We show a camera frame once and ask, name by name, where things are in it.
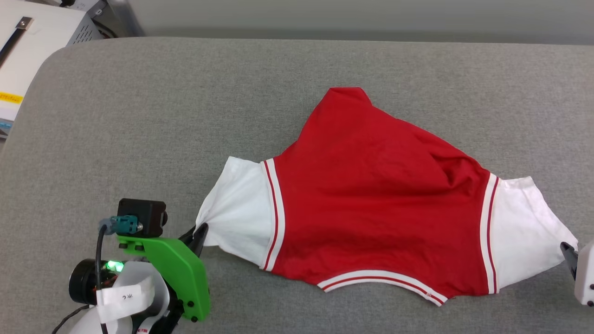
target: white tape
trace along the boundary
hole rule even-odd
[[[146,310],[154,299],[153,277],[135,285],[106,288],[97,291],[97,311],[101,323],[131,316]]]

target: gray fabric surface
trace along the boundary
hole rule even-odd
[[[165,235],[193,226],[231,156],[293,142],[329,87],[361,86],[502,178],[533,176],[584,245],[594,238],[594,48],[144,38],[52,55],[0,160],[2,333],[49,333],[78,307],[68,277],[122,197],[163,200]],[[121,259],[107,238],[105,258]],[[176,333],[587,333],[565,265],[441,308],[394,286],[325,294],[209,248],[204,323]],[[74,324],[66,325],[63,333]]]

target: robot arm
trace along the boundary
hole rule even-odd
[[[170,334],[181,317],[192,322],[205,319],[210,299],[206,271],[198,257],[208,225],[192,227],[179,239],[161,238],[166,222],[163,202],[127,198],[120,201],[117,216],[103,221],[108,225],[106,234],[117,233],[119,248],[147,261],[128,261],[118,267],[101,261],[100,291],[95,289],[95,260],[79,263],[70,277],[70,296],[78,303],[99,305],[89,309],[71,334],[101,334],[101,324],[109,334]],[[129,289],[142,292],[119,295]]]
[[[594,307],[594,240],[579,255],[566,242],[561,243],[561,251],[573,279],[576,280],[574,295],[582,305]]]

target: yellow label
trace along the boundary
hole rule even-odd
[[[23,97],[19,95],[8,94],[0,92],[0,101],[12,102],[19,104],[23,101]]]

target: red and white shirt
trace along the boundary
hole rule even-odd
[[[230,157],[197,226],[205,245],[331,291],[382,282],[436,305],[563,261],[577,240],[530,177],[501,180],[437,136],[330,89],[301,135],[261,163]]]

